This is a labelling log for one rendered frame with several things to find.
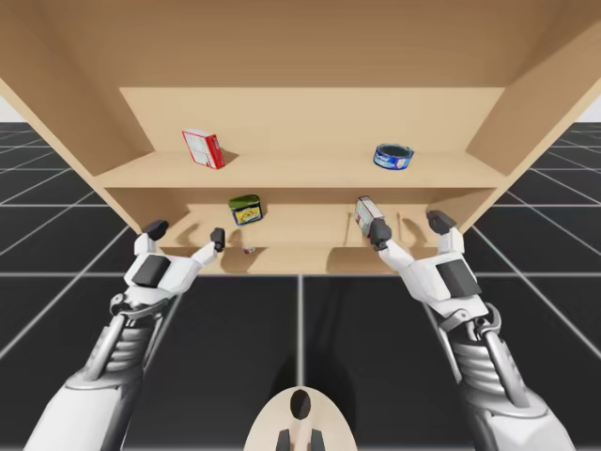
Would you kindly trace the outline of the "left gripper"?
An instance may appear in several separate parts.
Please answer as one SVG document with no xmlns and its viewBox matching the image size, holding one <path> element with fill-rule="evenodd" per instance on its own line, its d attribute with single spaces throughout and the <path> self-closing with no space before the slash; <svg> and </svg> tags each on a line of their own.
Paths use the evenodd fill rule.
<svg viewBox="0 0 601 451">
<path fill-rule="evenodd" d="M 133 253 L 137 258 L 127 270 L 124 280 L 127 295 L 176 295 L 187 291 L 200 269 L 206 268 L 225 248 L 225 231 L 216 227 L 209 242 L 191 258 L 154 254 L 157 241 L 166 233 L 169 223 L 157 220 L 143 228 L 136 238 Z"/>
</svg>

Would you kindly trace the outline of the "blue flat can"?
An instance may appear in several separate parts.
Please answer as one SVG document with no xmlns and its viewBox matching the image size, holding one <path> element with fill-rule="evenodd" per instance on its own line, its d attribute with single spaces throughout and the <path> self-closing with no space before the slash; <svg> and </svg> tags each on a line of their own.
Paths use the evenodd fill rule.
<svg viewBox="0 0 601 451">
<path fill-rule="evenodd" d="M 377 145 L 373 157 L 375 165 L 388 170 L 404 170 L 414 155 L 412 148 L 394 143 Z"/>
</svg>

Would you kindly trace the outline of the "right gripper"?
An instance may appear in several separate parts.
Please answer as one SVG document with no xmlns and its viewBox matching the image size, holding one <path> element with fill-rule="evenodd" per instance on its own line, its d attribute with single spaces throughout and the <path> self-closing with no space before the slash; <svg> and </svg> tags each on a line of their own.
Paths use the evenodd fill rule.
<svg viewBox="0 0 601 451">
<path fill-rule="evenodd" d="M 413 256 L 393 240 L 392 230 L 383 218 L 372 221 L 370 243 L 392 270 L 404 271 L 404 283 L 417 301 L 432 304 L 480 295 L 482 290 L 462 255 L 464 238 L 455 220 L 441 210 L 429 210 L 426 218 L 430 228 L 439 235 L 437 256 L 414 261 Z"/>
</svg>

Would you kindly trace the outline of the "dark red carton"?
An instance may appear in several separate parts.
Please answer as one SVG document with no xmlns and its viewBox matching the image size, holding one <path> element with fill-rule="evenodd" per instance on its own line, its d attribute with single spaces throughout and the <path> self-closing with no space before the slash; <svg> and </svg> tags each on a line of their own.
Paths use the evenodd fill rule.
<svg viewBox="0 0 601 451">
<path fill-rule="evenodd" d="M 360 196 L 354 210 L 354 219 L 362 234 L 370 236 L 370 227 L 374 220 L 383 219 L 384 214 L 369 196 Z"/>
</svg>

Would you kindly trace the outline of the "pale wooden shelf unit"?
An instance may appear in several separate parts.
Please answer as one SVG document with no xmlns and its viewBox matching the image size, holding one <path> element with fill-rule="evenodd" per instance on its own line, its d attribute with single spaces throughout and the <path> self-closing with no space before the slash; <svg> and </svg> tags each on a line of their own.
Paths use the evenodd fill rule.
<svg viewBox="0 0 601 451">
<path fill-rule="evenodd" d="M 223 227 L 220 272 L 384 272 L 362 195 L 431 256 L 429 210 L 471 227 L 599 95 L 601 0 L 0 0 L 0 96 L 162 250 Z"/>
</svg>

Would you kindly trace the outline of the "tan robot part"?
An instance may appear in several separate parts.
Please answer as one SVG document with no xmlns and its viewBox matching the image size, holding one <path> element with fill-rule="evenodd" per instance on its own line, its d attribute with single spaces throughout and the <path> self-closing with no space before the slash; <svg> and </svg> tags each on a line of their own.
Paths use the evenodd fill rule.
<svg viewBox="0 0 601 451">
<path fill-rule="evenodd" d="M 321 392 L 297 386 L 262 408 L 243 451 L 358 451 L 339 408 Z"/>
</svg>

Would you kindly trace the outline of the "green and blue rectangular can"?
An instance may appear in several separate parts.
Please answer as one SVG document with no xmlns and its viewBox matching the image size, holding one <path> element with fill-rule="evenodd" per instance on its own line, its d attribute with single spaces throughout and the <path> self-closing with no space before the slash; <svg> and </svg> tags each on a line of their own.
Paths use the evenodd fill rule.
<svg viewBox="0 0 601 451">
<path fill-rule="evenodd" d="M 263 219 L 263 210 L 260 197 L 256 194 L 247 194 L 231 198 L 228 207 L 237 226 L 244 226 Z"/>
</svg>

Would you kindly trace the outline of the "red and white carton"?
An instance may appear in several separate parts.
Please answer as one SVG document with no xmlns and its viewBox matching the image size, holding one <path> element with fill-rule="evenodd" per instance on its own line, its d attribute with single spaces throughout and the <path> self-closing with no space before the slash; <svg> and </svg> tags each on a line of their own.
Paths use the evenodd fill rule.
<svg viewBox="0 0 601 451">
<path fill-rule="evenodd" d="M 213 169 L 225 166 L 223 151 L 215 133 L 186 129 L 182 136 L 195 163 Z"/>
</svg>

